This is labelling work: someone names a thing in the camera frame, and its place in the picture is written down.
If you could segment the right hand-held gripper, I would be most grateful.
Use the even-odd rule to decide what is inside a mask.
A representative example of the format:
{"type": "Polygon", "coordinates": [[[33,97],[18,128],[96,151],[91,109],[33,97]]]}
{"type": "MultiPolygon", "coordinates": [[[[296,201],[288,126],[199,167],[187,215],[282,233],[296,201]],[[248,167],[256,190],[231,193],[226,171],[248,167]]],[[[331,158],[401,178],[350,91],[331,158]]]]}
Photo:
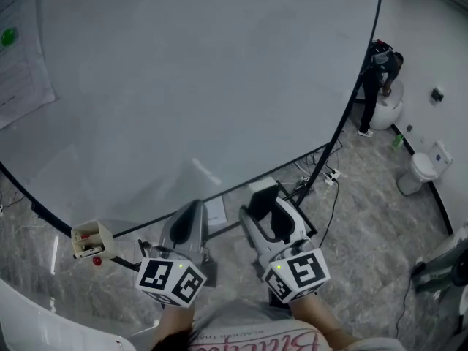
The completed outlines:
{"type": "Polygon", "coordinates": [[[314,293],[331,278],[321,249],[305,238],[303,218],[280,197],[271,210],[271,229],[276,241],[291,243],[283,250],[271,251],[270,241],[246,206],[239,210],[239,221],[251,247],[261,255],[262,280],[281,303],[314,293]]]}

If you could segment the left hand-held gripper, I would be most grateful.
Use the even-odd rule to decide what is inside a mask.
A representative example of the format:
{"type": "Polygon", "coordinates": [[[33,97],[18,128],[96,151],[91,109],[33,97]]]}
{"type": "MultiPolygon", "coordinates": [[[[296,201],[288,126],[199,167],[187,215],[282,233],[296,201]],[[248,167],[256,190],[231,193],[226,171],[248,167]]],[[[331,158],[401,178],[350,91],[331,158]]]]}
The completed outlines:
{"type": "Polygon", "coordinates": [[[191,203],[187,203],[165,223],[159,245],[138,241],[143,259],[135,287],[163,306],[189,308],[208,281],[202,270],[208,259],[207,238],[205,203],[193,202],[192,229],[191,203]]]}

